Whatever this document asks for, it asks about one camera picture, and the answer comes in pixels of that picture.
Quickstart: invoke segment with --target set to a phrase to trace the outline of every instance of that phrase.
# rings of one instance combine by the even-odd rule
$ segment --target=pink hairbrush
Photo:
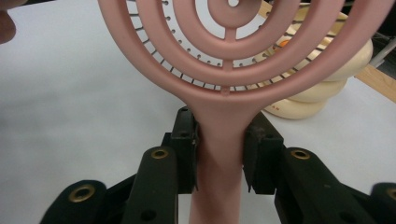
[[[149,80],[180,98],[199,122],[199,190],[192,194],[190,223],[238,223],[246,127],[264,107],[312,87],[353,57],[385,19],[394,0],[356,0],[342,31],[312,63],[265,88],[243,88],[301,62],[326,36],[345,3],[311,2],[287,46],[262,62],[239,66],[234,65],[238,60],[265,51],[285,33],[299,0],[275,1],[265,23],[243,38],[237,38],[237,30],[253,20],[262,0],[240,0],[232,6],[227,0],[208,0],[211,17],[224,28],[223,38],[202,25],[195,1],[135,0],[137,12],[131,13],[125,0],[99,0],[106,25],[128,60]],[[168,5],[175,11],[179,30],[202,55],[191,55],[191,49],[184,49],[174,38],[163,11]],[[134,25],[134,18],[141,25]],[[203,55],[220,63],[202,61]]]

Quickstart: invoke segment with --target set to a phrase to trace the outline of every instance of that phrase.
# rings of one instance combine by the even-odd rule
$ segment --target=brass insert
[[[154,159],[160,160],[160,159],[167,157],[168,154],[169,154],[168,151],[160,148],[160,149],[157,149],[157,150],[151,152],[151,157]]]
[[[387,189],[387,194],[396,201],[396,189]]]
[[[293,156],[297,159],[300,159],[300,160],[308,160],[309,158],[311,158],[311,156],[307,152],[299,150],[299,149],[293,150],[290,154],[291,154],[291,156]]]
[[[92,185],[81,185],[69,194],[69,201],[72,203],[81,203],[91,198],[94,193],[95,188]]]

